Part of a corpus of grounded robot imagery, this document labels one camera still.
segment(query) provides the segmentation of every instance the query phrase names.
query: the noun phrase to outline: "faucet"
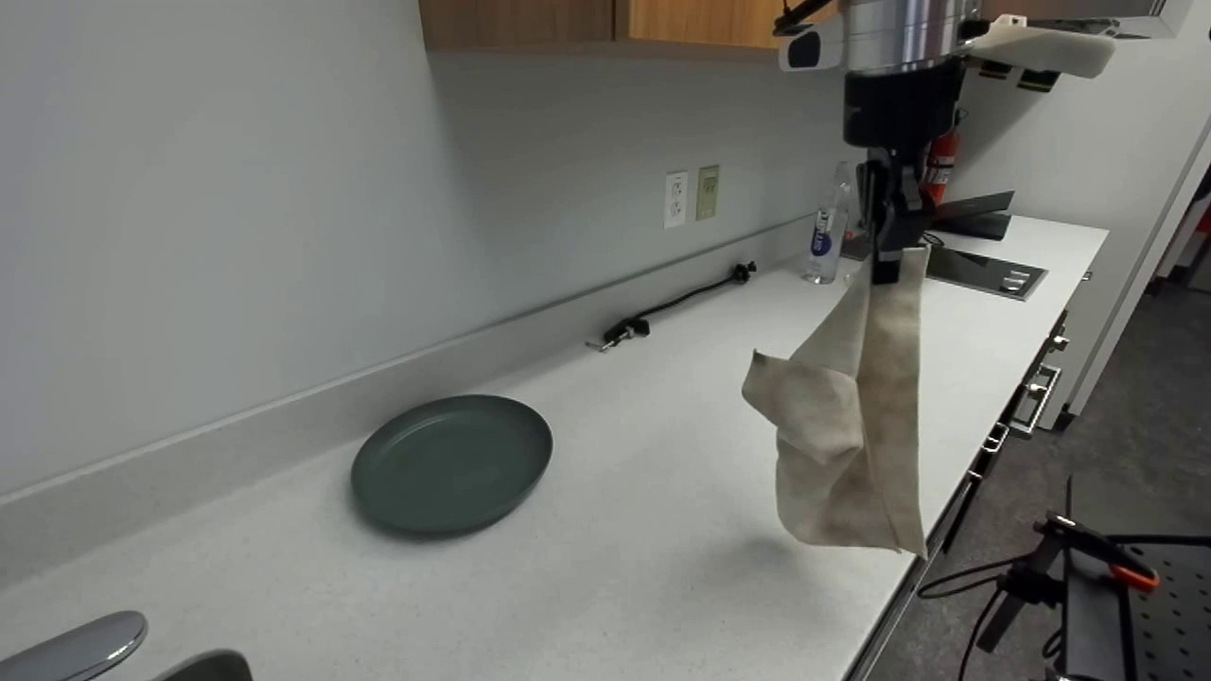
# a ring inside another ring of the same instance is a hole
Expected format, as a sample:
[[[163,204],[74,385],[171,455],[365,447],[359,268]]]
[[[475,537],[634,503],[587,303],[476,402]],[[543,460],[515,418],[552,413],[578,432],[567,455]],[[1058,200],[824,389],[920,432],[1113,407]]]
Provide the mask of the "faucet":
[[[0,658],[0,681],[93,681],[122,665],[146,640],[146,614],[110,614],[31,650]]]

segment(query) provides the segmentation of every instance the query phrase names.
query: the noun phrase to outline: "cabinet door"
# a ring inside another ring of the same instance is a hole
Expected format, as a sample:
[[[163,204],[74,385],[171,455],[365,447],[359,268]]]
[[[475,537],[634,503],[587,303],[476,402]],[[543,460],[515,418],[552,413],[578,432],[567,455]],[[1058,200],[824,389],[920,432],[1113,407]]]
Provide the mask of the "cabinet door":
[[[626,41],[696,47],[778,47],[783,0],[619,0]]]
[[[619,37],[619,0],[422,0],[427,47],[528,47]]]

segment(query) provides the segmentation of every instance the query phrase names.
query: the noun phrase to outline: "drawer handle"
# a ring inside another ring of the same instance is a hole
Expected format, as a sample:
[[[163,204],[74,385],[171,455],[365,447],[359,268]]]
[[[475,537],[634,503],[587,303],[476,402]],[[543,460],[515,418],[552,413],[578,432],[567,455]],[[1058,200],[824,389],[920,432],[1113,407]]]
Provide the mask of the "drawer handle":
[[[1044,413],[1050,413],[1050,402],[1053,402],[1053,393],[1058,393],[1058,385],[1061,385],[1061,368],[1058,364],[1044,364],[1044,368],[1039,368],[1041,369],[1041,382],[1029,382],[1027,385],[1027,393],[1029,398],[1039,398],[1039,403],[1032,403],[1032,413],[1029,413],[1029,418],[1016,418],[1016,432],[1019,433],[1032,433],[1039,432],[1039,424],[1044,418]]]

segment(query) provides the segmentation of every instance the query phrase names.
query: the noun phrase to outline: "floor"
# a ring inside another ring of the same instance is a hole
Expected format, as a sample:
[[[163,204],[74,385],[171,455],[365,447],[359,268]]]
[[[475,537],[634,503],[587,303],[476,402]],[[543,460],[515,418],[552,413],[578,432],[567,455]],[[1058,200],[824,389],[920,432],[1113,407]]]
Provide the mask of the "floor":
[[[1140,494],[1165,494],[1190,523],[1211,524],[1211,296],[1165,283],[1137,310],[1092,407],[1064,433],[1016,437],[996,475],[931,573],[1029,553],[1032,523],[1064,509],[1077,474],[1104,474]],[[990,586],[945,601],[911,601],[873,681],[945,681]],[[972,653],[969,681],[1044,681],[1050,610],[1027,610],[996,653]]]

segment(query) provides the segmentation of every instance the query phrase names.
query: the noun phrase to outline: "sink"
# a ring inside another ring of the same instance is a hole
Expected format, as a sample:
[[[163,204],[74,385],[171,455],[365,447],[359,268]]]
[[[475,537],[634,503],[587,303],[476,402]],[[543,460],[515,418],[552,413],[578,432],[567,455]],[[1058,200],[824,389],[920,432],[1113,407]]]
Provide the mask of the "sink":
[[[159,681],[253,681],[253,668],[238,650],[211,650],[180,665]]]

